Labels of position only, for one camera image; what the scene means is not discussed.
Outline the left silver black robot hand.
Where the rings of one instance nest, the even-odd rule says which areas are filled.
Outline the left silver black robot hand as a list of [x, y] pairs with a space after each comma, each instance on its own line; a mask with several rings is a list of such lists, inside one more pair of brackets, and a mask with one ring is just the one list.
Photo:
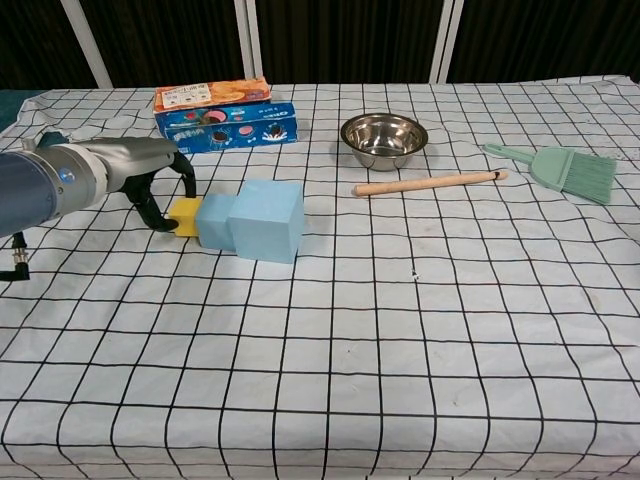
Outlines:
[[155, 175], [170, 168], [180, 175], [186, 197], [196, 197], [194, 169], [173, 142], [164, 138], [109, 139], [99, 156], [106, 161], [109, 190], [124, 193], [147, 227], [159, 232], [178, 228], [177, 220], [163, 216], [151, 193]]

